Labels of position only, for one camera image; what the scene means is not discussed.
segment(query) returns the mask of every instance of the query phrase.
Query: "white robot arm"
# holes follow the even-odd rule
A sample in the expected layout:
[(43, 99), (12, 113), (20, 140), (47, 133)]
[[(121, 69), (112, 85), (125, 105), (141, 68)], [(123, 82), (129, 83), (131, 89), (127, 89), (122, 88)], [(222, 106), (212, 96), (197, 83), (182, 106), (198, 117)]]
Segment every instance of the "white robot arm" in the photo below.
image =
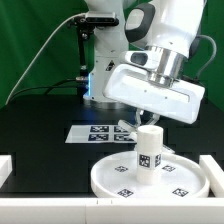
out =
[(204, 0), (153, 0), (137, 6), (125, 25), (128, 41), (144, 51), (120, 55), (104, 95), (133, 107), (193, 123), (204, 88), (178, 75), (200, 25)]

